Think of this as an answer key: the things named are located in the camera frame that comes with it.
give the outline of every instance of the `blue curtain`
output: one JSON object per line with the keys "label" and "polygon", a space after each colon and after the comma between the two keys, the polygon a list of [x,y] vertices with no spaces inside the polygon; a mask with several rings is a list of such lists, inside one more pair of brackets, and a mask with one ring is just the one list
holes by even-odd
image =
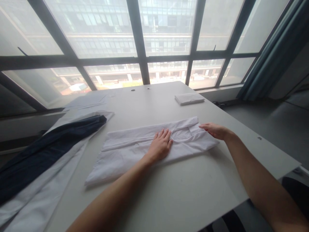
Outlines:
{"label": "blue curtain", "polygon": [[294,0],[251,69],[237,98],[254,101],[269,95],[309,41],[309,0]]}

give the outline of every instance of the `tabletop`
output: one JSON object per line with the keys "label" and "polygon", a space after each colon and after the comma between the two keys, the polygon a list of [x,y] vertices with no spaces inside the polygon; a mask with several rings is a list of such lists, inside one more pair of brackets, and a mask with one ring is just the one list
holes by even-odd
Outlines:
{"label": "tabletop", "polygon": [[[113,93],[108,110],[115,112],[87,148],[45,231],[65,231],[110,183],[86,189],[84,182],[107,132],[187,119],[214,122],[234,131],[251,153],[279,179],[300,166],[295,159],[208,100],[180,106],[174,96],[194,90],[182,82],[102,90]],[[121,218],[118,231],[196,232],[248,199],[236,166],[223,141],[200,156],[153,170]]]}

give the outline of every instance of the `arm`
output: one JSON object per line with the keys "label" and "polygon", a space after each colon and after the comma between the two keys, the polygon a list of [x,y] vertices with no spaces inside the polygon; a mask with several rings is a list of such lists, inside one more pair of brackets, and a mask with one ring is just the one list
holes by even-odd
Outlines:
{"label": "arm", "polygon": [[202,124],[200,128],[225,141],[250,199],[274,231],[309,231],[308,221],[288,192],[236,134],[213,123]]}
{"label": "arm", "polygon": [[171,148],[171,131],[156,133],[147,154],[104,190],[68,228],[71,231],[110,231],[150,167],[165,158]]}

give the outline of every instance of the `hand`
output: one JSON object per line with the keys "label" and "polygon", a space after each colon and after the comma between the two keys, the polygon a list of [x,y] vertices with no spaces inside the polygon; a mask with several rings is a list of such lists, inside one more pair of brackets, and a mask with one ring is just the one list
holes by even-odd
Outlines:
{"label": "hand", "polygon": [[226,127],[214,123],[204,123],[201,124],[199,128],[208,131],[214,138],[219,140],[226,140],[230,135],[235,135],[234,132]]}
{"label": "hand", "polygon": [[164,159],[173,144],[173,140],[170,140],[171,133],[168,129],[162,129],[160,133],[157,132],[144,157],[150,159],[152,162]]}

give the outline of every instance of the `glass pane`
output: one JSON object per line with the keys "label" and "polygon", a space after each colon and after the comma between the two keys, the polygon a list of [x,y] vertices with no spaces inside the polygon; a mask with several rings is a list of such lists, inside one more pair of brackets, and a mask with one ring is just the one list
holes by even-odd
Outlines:
{"label": "glass pane", "polygon": [[231,59],[220,85],[240,83],[254,59],[255,57]]}
{"label": "glass pane", "polygon": [[0,55],[63,54],[27,0],[0,1]]}
{"label": "glass pane", "polygon": [[147,56],[188,55],[196,0],[138,0]]}
{"label": "glass pane", "polygon": [[85,66],[99,90],[143,85],[139,64]]}
{"label": "glass pane", "polygon": [[289,0],[256,0],[235,53],[257,53],[268,38]]}
{"label": "glass pane", "polygon": [[63,107],[91,91],[76,67],[4,71],[47,108]]}
{"label": "glass pane", "polygon": [[223,62],[224,59],[193,61],[189,87],[201,89],[215,86]]}
{"label": "glass pane", "polygon": [[181,81],[186,83],[188,61],[148,63],[150,84]]}
{"label": "glass pane", "polygon": [[1,116],[35,111],[34,108],[29,106],[2,85],[0,85],[0,108]]}
{"label": "glass pane", "polygon": [[126,0],[45,0],[79,58],[137,56]]}
{"label": "glass pane", "polygon": [[243,0],[207,0],[198,51],[225,50],[232,35]]}

